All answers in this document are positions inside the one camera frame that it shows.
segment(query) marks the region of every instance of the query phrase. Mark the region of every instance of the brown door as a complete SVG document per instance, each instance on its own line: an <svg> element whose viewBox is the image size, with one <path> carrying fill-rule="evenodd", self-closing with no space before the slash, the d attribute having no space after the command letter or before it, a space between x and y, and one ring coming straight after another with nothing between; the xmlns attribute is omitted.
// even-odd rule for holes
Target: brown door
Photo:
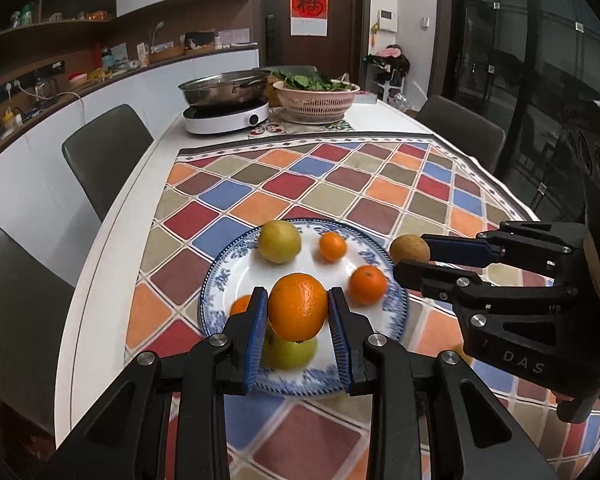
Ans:
<svg viewBox="0 0 600 480"><path fill-rule="evenodd" d="M327 36L292 36L290 0L263 0L267 65L314 65L330 77L351 72L353 0L328 0Z"/></svg>

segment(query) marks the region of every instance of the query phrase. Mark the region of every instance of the red chinese character poster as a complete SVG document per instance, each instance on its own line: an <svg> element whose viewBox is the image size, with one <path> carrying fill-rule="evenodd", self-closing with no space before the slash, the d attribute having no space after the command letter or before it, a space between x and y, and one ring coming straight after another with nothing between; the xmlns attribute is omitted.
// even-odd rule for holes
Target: red chinese character poster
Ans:
<svg viewBox="0 0 600 480"><path fill-rule="evenodd" d="M290 0L292 36L326 36L329 0Z"/></svg>

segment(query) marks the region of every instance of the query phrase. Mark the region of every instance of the blue and white plate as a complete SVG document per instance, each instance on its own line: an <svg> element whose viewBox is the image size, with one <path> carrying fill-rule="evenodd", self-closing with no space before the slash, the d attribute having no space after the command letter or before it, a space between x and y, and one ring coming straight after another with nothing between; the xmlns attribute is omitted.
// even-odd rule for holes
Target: blue and white plate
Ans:
<svg viewBox="0 0 600 480"><path fill-rule="evenodd" d="M236 238L214 260L200 292L198 316L205 335L222 332L233 302L251 294L255 286L263 286L270 292L282 276L304 272L317 278L327 290L340 286L346 291L351 273L369 264L378 267L389 279L387 294L369 306L359 306L348 299L349 306L367 316L376 332L400 341L407 323L408 295L393 279L393 264L386 251L369 236L339 222L318 219L290 222L302 237L302 250L292 262L277 265L260 256L259 227ZM334 264L325 261L318 252L320 235L328 231L340 234L348 246L347 254ZM318 350L305 368L286 371L260 367L256 386L290 396L320 396L342 390L328 323L317 338Z"/></svg>

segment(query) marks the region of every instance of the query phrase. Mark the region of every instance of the countertop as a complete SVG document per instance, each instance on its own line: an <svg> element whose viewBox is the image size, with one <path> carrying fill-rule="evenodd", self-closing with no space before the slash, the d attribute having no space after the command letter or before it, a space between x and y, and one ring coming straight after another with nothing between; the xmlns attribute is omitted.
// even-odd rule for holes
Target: countertop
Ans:
<svg viewBox="0 0 600 480"><path fill-rule="evenodd" d="M403 132L435 136L442 145L449 145L413 118L382 102L354 104L344 118L355 132L342 132L343 135L378 132L384 137L391 135L387 132ZM230 148L229 143L247 138L246 130L221 136L194 136L186 131L184 119L179 117L154 140L126 181L82 268L64 327L56 376L56 444L64 440L124 366L126 329L138 268L156 205L178 152L213 144L222 150L220 145ZM475 159L463 157L479 168ZM529 218L537 219L503 184L486 171L483 173L486 182L501 189L506 200L524 210Z"/></svg>
<svg viewBox="0 0 600 480"><path fill-rule="evenodd" d="M199 54L188 54L185 56L178 56L178 57L174 57L172 59L167 59L165 61L153 63L153 64L145 66L145 67L140 67L140 68L136 68L134 70L129 70L128 72L125 72L123 74L120 74L118 76L115 76L115 77L112 77L109 79L105 79L104 81L101 81L99 83L91 84L85 88L81 88L81 89L78 88L77 90L75 90L75 92L80 97L85 97L85 96L87 96L95 91L98 91L98 90L104 88L105 86L113 84L117 81L123 80L127 77L137 75L142 72L146 72L147 70L153 70L155 68L160 68L161 66L178 63L178 62L181 62L181 61L184 61L187 59L193 59L193 58L197 58L197 57L212 56L213 54L222 54L225 52L240 52L242 50L254 50L257 48L258 48L257 44L250 44L248 46L236 46L236 47L231 47L231 48L224 48L222 50L211 50L211 51L201 52ZM30 129L32 129L32 127L36 126L37 124L40 124L42 121L44 121L46 118L48 118L51 115L53 115L54 113L56 113L58 110L61 110L65 106L67 106L77 100L78 100L78 98L73 95L61 96L58 99L58 101L55 102L53 105L51 105L49 108L45 109L43 112L40 112L38 115L36 115L32 119L30 119L29 121L24 123L19 128L16 128L9 135L3 137L0 140L0 154L4 150L6 150L11 144L13 144L17 139L19 139L21 136L23 136L25 133L27 133Z"/></svg>

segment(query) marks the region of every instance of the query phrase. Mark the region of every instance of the white cable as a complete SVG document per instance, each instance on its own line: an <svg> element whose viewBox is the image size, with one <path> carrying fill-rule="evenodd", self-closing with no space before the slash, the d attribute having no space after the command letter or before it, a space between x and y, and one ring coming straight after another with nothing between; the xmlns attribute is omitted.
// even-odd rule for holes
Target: white cable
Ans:
<svg viewBox="0 0 600 480"><path fill-rule="evenodd" d="M30 95L31 97L35 97L36 99L44 99L45 101L51 101L53 99L53 97L42 97L42 95L36 95L36 94L32 94L31 92L27 92L21 85L20 82L16 80L16 86L22 90L25 94ZM82 125L84 126L86 124L86 120L85 120L85 112L84 112L84 101L82 100L82 97L80 97L80 95L78 95L76 92L58 92L58 94L56 94L56 96L60 96L60 95L75 95L78 99L80 99L80 104L82 105Z"/></svg>

